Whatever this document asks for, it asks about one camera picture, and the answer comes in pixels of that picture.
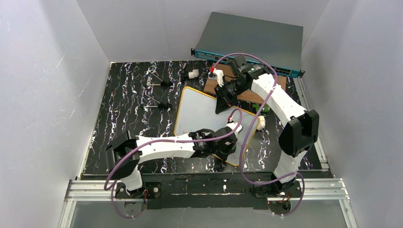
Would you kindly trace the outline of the orange framed whiteboard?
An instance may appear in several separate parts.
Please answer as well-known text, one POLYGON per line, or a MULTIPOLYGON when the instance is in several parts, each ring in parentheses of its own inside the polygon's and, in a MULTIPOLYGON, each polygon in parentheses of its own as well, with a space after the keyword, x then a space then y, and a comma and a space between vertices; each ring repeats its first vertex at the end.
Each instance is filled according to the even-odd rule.
MULTIPOLYGON (((217 131, 225 127, 232 110, 231 107, 220 114, 215 113, 216 98, 205 94, 191 87, 185 87, 179 102, 178 114, 174 126, 174 135, 195 132, 199 129, 210 129, 217 131)), ((232 166, 239 166, 240 148, 243 144, 246 132, 251 125, 255 114, 242 109, 242 131, 238 135, 235 153, 228 156, 226 163, 232 166)))

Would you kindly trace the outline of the white pipe elbow fitting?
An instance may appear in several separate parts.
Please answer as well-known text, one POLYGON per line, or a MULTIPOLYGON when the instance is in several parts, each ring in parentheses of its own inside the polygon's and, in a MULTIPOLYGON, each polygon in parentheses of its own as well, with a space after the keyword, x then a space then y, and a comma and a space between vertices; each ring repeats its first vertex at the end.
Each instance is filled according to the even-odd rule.
POLYGON ((258 126, 257 126, 257 130, 260 131, 260 130, 264 129, 265 126, 266 126, 265 117, 262 116, 262 115, 259 116, 259 117, 258 117, 258 121, 259 121, 259 123, 258 123, 258 126))

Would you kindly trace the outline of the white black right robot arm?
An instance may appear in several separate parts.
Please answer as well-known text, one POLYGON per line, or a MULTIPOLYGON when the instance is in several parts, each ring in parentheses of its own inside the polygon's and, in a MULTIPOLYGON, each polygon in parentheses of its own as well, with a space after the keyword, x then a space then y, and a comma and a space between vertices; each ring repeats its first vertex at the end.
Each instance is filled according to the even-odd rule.
POLYGON ((295 102, 278 84, 275 69, 263 60, 258 59, 252 65, 245 59, 246 53, 227 56, 235 79, 225 81, 224 73, 217 69, 217 64, 210 69, 210 74, 216 76, 218 82, 214 88, 217 99, 215 113, 232 107, 237 97, 247 90, 263 99, 261 106, 268 105, 283 125, 278 138, 281 155, 270 181, 249 183, 266 194, 287 192, 295 182, 301 160, 318 140, 319 114, 295 102))

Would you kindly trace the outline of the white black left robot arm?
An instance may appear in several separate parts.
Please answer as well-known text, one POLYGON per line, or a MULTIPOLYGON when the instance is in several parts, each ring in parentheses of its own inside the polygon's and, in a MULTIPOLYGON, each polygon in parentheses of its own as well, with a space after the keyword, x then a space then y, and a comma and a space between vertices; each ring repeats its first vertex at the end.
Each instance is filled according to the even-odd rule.
POLYGON ((215 155, 225 161, 236 151, 237 137, 241 131, 242 126, 236 123, 229 123, 217 131, 201 129, 171 137, 144 137, 126 131, 106 146, 106 182, 119 180, 128 191, 140 189, 143 179, 137 166, 154 159, 215 155))

